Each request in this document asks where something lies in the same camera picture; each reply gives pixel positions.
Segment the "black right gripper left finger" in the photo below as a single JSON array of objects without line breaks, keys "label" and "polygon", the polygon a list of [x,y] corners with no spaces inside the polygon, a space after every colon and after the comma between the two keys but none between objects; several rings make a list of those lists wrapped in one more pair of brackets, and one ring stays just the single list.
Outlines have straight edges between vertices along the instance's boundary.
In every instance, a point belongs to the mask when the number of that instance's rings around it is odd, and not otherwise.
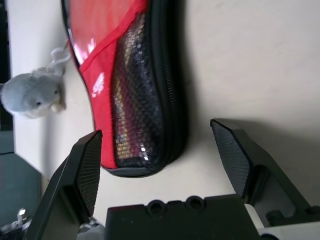
[{"label": "black right gripper left finger", "polygon": [[52,175],[27,230],[29,240],[75,240],[97,199],[103,134],[80,138]]}]

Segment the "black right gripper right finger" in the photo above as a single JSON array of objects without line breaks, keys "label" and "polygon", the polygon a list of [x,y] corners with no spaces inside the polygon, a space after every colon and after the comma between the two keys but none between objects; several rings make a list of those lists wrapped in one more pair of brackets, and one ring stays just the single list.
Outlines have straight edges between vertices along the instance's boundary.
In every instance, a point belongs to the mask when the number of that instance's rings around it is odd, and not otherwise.
[{"label": "black right gripper right finger", "polygon": [[212,119],[217,149],[236,194],[259,215],[319,215],[272,156],[244,130],[220,119]]}]

